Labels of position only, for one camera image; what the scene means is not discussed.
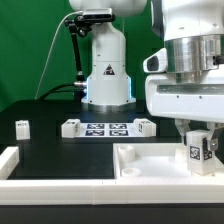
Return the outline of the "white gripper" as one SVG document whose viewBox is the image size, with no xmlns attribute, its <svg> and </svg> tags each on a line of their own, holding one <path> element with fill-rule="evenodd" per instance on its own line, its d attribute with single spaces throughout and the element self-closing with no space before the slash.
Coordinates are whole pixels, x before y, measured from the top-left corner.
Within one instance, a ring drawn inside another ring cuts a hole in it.
<svg viewBox="0 0 224 224">
<path fill-rule="evenodd" d="M 224 130 L 224 77 L 206 74 L 201 83 L 180 84 L 172 76 L 149 75 L 145 82 L 147 109 L 152 116 L 175 118 L 175 126 L 186 144 L 189 120 L 207 123 L 207 147 L 218 149 Z"/>
</svg>

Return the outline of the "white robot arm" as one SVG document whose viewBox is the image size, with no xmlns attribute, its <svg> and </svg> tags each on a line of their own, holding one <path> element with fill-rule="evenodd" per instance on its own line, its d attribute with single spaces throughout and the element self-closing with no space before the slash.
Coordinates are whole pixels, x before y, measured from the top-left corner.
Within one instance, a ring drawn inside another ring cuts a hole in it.
<svg viewBox="0 0 224 224">
<path fill-rule="evenodd" d="M 207 123 L 207 149 L 218 149 L 224 129 L 224 0 L 69 0 L 79 12 L 78 33 L 93 33 L 92 73 L 84 102 L 95 108 L 131 100 L 125 71 L 126 41 L 111 22 L 151 4 L 152 29 L 163 48 L 143 62 L 147 109 L 173 118 L 190 135 L 191 120 Z"/>
</svg>

